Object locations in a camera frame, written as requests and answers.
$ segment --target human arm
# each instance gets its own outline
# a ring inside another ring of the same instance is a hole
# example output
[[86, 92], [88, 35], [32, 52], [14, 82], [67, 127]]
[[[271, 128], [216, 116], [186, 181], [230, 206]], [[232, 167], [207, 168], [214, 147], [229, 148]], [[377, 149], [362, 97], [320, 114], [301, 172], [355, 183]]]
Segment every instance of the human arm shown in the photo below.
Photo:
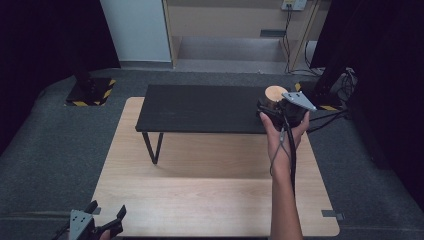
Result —
[[[287, 140], [283, 142], [284, 152], [279, 149], [280, 132], [278, 132], [272, 121], [264, 113], [260, 113], [262, 123], [267, 132], [268, 155], [272, 162], [272, 217], [271, 217], [271, 239], [302, 239], [299, 215], [296, 207], [291, 179], [290, 179], [290, 146]], [[300, 143], [302, 134], [309, 127], [309, 112], [304, 116], [302, 123], [292, 128], [295, 146]]]

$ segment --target human hand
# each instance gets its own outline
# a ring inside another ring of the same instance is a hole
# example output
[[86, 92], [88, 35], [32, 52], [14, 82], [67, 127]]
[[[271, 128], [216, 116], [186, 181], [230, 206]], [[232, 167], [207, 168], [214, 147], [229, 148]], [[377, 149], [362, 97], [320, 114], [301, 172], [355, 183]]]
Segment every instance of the human hand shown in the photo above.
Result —
[[[262, 123], [265, 127], [265, 131], [267, 133], [267, 139], [268, 139], [268, 156], [271, 161], [275, 161], [274, 165], [279, 165], [278, 168], [284, 168], [288, 171], [290, 171], [290, 159], [289, 157], [284, 153], [284, 151], [279, 152], [278, 155], [276, 155], [278, 148], [280, 147], [280, 132], [275, 129], [271, 119], [264, 113], [260, 113], [260, 118], [262, 120]], [[300, 144], [301, 137], [303, 133], [308, 130], [309, 128], [309, 111], [305, 113], [302, 122], [299, 124], [299, 126], [292, 128], [293, 138], [295, 142], [296, 149]], [[286, 136], [284, 139], [286, 139], [283, 142], [283, 146], [287, 151], [287, 154], [290, 155], [290, 146], [289, 141], [287, 140], [287, 133], [285, 133]]]
[[110, 240], [110, 230], [106, 230], [102, 236], [100, 236], [100, 240]]

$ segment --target gray carpet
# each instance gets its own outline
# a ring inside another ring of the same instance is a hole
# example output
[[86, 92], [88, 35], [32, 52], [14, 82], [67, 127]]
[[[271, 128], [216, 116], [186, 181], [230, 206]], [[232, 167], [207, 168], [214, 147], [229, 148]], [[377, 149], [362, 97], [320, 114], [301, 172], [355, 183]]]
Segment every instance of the gray carpet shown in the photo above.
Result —
[[[40, 93], [30, 116], [0, 157], [0, 239], [50, 239], [65, 223], [64, 214], [85, 208], [125, 101], [144, 96], [149, 83], [293, 87], [300, 80], [315, 80], [129, 70], [103, 70], [93, 75], [117, 80], [105, 106], [64, 106], [75, 80], [59, 81]], [[318, 111], [311, 118], [326, 114]], [[333, 207], [345, 216], [334, 239], [424, 239], [423, 212], [392, 171], [375, 168], [350, 120], [338, 119], [309, 137]], [[11, 215], [34, 211], [62, 215]]]

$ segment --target black cable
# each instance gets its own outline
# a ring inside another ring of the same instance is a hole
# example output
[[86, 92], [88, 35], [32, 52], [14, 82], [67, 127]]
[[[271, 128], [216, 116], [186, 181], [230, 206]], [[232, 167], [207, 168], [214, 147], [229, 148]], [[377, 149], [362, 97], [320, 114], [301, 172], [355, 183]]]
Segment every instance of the black cable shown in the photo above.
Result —
[[[295, 74], [295, 72], [308, 72], [311, 73], [312, 75], [305, 75], [305, 74]], [[297, 69], [297, 70], [292, 70], [290, 72], [286, 72], [288, 74], [295, 74], [295, 75], [303, 75], [303, 76], [308, 76], [308, 77], [320, 77], [321, 75], [318, 75], [317, 73], [314, 73], [312, 71], [309, 70], [305, 70], [305, 69]]]
[[347, 112], [347, 110], [345, 109], [343, 111], [328, 114], [328, 115], [325, 115], [325, 116], [322, 116], [322, 117], [312, 118], [312, 119], [309, 120], [309, 122], [316, 121], [316, 120], [323, 119], [323, 118], [328, 118], [328, 117], [331, 117], [331, 116], [334, 116], [334, 115], [340, 115], [340, 113], [344, 113], [344, 112]]
[[330, 124], [330, 123], [331, 123], [331, 122], [333, 122], [334, 120], [339, 119], [339, 118], [341, 118], [341, 117], [344, 117], [344, 116], [341, 116], [341, 114], [342, 114], [342, 113], [344, 113], [344, 112], [345, 112], [345, 111], [338, 112], [337, 114], [335, 114], [335, 115], [333, 116], [333, 118], [331, 118], [330, 120], [328, 120], [327, 122], [325, 122], [325, 123], [324, 123], [324, 124], [322, 124], [321, 126], [310, 128], [310, 129], [308, 129], [306, 132], [307, 132], [307, 133], [313, 133], [313, 132], [315, 132], [315, 131], [317, 131], [317, 130], [320, 130], [320, 129], [322, 129], [322, 128], [326, 127], [328, 124]]
[[295, 191], [295, 180], [296, 180], [296, 146], [294, 143], [293, 133], [291, 131], [291, 127], [289, 121], [287, 120], [286, 114], [283, 113], [284, 116], [284, 125], [286, 126], [287, 135], [289, 137], [289, 145], [290, 145], [290, 179], [292, 183], [293, 195], [296, 196]]
[[319, 73], [315, 72], [311, 68], [311, 62], [309, 61], [308, 56], [306, 55], [306, 50], [308, 49], [308, 44], [309, 44], [309, 41], [306, 42], [306, 44], [305, 44], [305, 51], [304, 51], [306, 66], [308, 66], [308, 68], [309, 68], [309, 70], [311, 71], [312, 74], [314, 74], [316, 76], [321, 76], [322, 74], [319, 74]]
[[289, 73], [289, 66], [290, 66], [290, 44], [289, 44], [289, 39], [287, 37], [287, 32], [290, 25], [292, 12], [293, 11], [292, 11], [291, 4], [287, 4], [287, 21], [286, 21], [286, 29], [285, 29], [286, 33], [284, 34], [284, 37], [283, 37], [283, 46], [287, 53], [287, 64], [286, 64], [286, 68], [284, 69], [285, 73]]
[[[342, 78], [341, 87], [337, 90], [337, 94], [339, 95], [339, 99], [341, 101], [346, 103], [349, 100], [355, 89], [355, 82], [357, 82], [356, 77], [350, 70], [346, 70], [345, 76]], [[340, 96], [340, 92], [344, 94], [345, 98]]]
[[56, 231], [56, 235], [52, 238], [52, 240], [59, 239], [66, 231], [68, 231], [68, 228], [69, 228], [68, 224], [65, 224], [61, 229]]
[[272, 176], [272, 168], [274, 167], [274, 161], [275, 161], [275, 158], [277, 157], [277, 154], [278, 154], [278, 150], [280, 150], [280, 146], [281, 145], [283, 145], [282, 143], [281, 143], [281, 141], [280, 141], [280, 144], [278, 145], [278, 147], [277, 147], [277, 150], [275, 151], [275, 153], [274, 153], [274, 157], [272, 157], [272, 159], [271, 159], [271, 164], [270, 164], [270, 166], [269, 166], [269, 175], [271, 175]]

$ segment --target wooden board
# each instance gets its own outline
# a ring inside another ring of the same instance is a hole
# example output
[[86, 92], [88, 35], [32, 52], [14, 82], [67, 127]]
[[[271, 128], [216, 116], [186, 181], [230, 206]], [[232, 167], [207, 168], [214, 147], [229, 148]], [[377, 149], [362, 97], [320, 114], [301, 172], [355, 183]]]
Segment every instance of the wooden board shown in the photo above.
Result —
[[[93, 195], [96, 225], [126, 205], [123, 237], [269, 236], [271, 177], [265, 135], [165, 133], [153, 165], [135, 131], [144, 98], [128, 99]], [[157, 134], [150, 134], [153, 147]], [[305, 236], [335, 236], [335, 218], [309, 140], [298, 148], [297, 206]]]

